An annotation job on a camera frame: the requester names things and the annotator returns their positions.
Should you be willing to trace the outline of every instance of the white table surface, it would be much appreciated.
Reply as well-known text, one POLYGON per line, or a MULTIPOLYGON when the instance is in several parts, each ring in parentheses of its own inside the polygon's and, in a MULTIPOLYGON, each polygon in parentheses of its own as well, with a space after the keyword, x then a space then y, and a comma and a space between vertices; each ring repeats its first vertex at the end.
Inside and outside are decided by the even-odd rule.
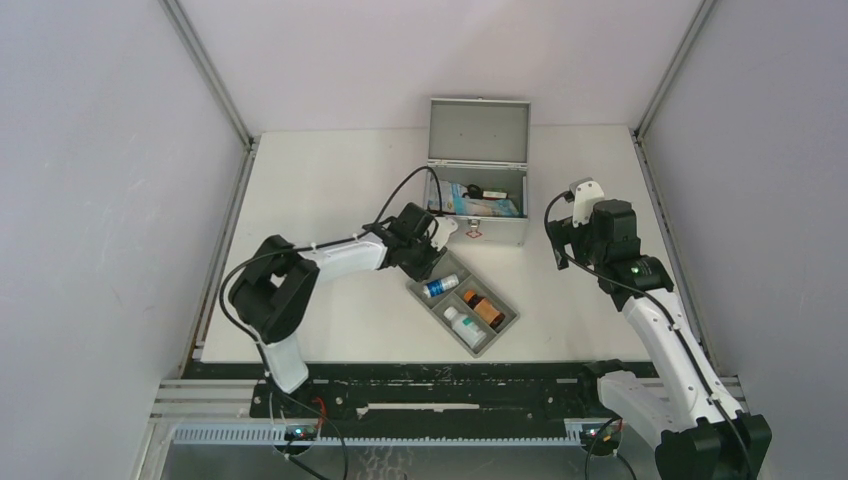
MULTIPOLYGON (((558 271, 542 228, 548 201, 591 176, 608 198, 633 203, 642 251, 668 267, 657 219, 624 126, 532 127, 530 231, 525 245, 448 248, 521 315, 479 359, 471 358, 406 291, 399 269, 319 285, 297 337, 312 362, 547 362, 647 360, 636 333, 594 277, 558 271)), ((238 218, 227 271, 266 237, 297 245, 347 236, 373 220, 397 183, 427 159, 426 129, 272 132, 262 135, 238 218)), ((420 202, 411 181, 387 214, 420 202)), ((568 215, 564 202, 551 218, 568 215)), ((214 310, 203 362, 258 362, 253 342, 214 310)))

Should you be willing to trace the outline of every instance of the case lid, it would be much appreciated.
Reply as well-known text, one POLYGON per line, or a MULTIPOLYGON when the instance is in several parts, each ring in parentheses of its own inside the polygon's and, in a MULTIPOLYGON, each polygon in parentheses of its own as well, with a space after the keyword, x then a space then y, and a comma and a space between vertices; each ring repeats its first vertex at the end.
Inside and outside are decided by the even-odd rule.
POLYGON ((430 160, 527 163, 530 102, 430 102, 430 160))

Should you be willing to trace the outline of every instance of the brown medicine bottle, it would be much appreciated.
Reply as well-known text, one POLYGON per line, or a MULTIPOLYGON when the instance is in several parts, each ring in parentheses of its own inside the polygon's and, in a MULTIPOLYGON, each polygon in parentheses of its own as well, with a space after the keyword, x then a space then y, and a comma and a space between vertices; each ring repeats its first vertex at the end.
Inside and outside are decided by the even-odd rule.
POLYGON ((474 290, 465 292, 465 295, 462 298, 465 300, 465 303, 467 303, 469 307, 480 315, 480 318, 482 318, 483 321, 488 323, 492 328, 498 328, 506 317, 503 312, 499 312, 498 309, 492 305, 492 302, 490 302, 488 298, 477 295, 477 292, 474 290))

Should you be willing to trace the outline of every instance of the open metal case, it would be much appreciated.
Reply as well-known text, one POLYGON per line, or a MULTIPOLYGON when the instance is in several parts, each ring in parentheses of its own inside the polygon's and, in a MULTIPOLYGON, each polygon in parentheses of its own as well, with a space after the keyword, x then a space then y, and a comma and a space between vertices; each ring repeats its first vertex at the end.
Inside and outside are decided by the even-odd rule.
MULTIPOLYGON (((530 103, 511 100, 448 99, 430 101, 427 165, 441 181, 507 193, 517 217, 450 215, 459 230, 451 242, 524 245, 530 225, 527 204, 527 157, 530 103)), ((428 175, 424 204, 435 188, 428 175)))

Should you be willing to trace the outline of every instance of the white wall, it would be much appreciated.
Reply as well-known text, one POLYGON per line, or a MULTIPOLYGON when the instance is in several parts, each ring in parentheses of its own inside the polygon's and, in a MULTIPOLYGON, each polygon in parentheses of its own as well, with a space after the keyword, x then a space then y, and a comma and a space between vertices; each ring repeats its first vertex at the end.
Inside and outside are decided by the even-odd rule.
POLYGON ((0 477, 127 478, 241 147, 156 0, 0 6, 0 477))
POLYGON ((184 0, 256 132, 427 126, 428 99, 635 126, 699 0, 184 0))
POLYGON ((848 3, 720 2, 647 141, 776 478, 844 478, 848 3))

